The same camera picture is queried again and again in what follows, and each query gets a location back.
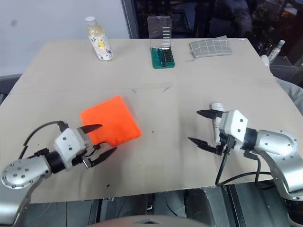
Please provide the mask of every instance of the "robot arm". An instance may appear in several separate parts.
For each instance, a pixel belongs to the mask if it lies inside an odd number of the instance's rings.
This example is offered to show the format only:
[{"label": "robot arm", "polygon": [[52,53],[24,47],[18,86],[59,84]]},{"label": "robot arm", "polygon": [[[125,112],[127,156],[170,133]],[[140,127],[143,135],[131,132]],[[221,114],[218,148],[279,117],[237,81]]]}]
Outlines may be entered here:
[{"label": "robot arm", "polygon": [[33,190],[51,174],[70,171],[83,162],[87,168],[107,159],[116,148],[112,148],[95,160],[85,156],[89,140],[85,135],[102,125],[88,125],[78,129],[66,128],[55,140],[55,151],[43,149],[36,155],[19,159],[9,164],[1,174],[0,225],[16,223],[22,209],[30,201]]},{"label": "robot arm", "polygon": [[221,145],[212,148],[206,141],[189,139],[201,149],[218,155],[223,152],[225,161],[226,154],[229,154],[236,143],[239,143],[241,149],[245,151],[261,155],[269,165],[277,190],[285,201],[291,222],[303,225],[303,160],[298,153],[297,140],[282,130],[256,131],[247,128],[248,121],[238,110],[228,112],[201,110],[197,113],[211,119],[222,118],[219,126]]}]

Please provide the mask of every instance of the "cardboard surface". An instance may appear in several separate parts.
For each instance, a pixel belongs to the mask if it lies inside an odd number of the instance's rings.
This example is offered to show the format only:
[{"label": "cardboard surface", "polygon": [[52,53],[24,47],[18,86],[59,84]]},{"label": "cardboard surface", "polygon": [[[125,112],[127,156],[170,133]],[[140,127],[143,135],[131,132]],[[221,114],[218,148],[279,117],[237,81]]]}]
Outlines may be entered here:
[{"label": "cardboard surface", "polygon": [[[302,151],[303,118],[249,42],[231,39],[233,55],[186,62],[192,59],[188,46],[192,41],[173,40],[176,67],[164,70],[152,68],[148,40],[111,40],[115,54],[111,62],[98,60],[89,41],[46,45],[0,106],[0,169],[18,158],[24,140],[37,126],[64,120],[70,127],[79,127],[82,110],[116,95],[125,101],[142,136],[118,146],[92,169],[78,165],[52,175],[35,189],[32,202],[214,185],[222,157],[198,149],[187,139],[214,143],[211,120],[196,114],[211,102],[240,110],[250,128],[290,132]],[[42,129],[25,156],[46,146],[52,150],[58,135],[55,126]],[[261,170],[268,171],[261,162]],[[227,159],[222,181],[256,168],[257,163],[236,148]],[[253,180],[248,176],[236,182]]]}]

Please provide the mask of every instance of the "folded cloth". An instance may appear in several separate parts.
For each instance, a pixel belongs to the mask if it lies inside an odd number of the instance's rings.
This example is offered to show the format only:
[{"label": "folded cloth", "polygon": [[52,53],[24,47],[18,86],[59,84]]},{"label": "folded cloth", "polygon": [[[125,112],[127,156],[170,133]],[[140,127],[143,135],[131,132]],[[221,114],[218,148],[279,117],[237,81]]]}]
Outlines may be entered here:
[{"label": "folded cloth", "polygon": [[232,54],[225,35],[213,39],[191,42],[189,47],[194,58]]},{"label": "folded cloth", "polygon": [[121,96],[86,109],[80,116],[83,125],[103,125],[89,133],[93,144],[107,142],[114,147],[142,134]]}]

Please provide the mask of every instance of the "bottle label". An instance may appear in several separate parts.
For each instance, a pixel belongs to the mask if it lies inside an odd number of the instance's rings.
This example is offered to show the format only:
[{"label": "bottle label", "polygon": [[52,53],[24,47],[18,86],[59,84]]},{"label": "bottle label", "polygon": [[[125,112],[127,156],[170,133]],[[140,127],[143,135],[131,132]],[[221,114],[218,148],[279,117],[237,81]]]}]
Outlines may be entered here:
[{"label": "bottle label", "polygon": [[105,34],[101,36],[89,36],[89,40],[100,60],[112,59],[113,52],[110,48],[109,41]]}]

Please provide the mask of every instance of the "white wall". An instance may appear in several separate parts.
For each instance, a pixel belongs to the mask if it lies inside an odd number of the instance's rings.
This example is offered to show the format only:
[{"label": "white wall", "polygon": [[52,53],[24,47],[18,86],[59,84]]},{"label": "white wall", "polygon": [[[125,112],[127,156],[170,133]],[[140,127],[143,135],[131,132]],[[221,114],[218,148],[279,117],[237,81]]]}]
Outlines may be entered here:
[{"label": "white wall", "polygon": [[87,39],[86,16],[129,38],[120,0],[0,0],[0,76],[22,73],[48,41]]}]

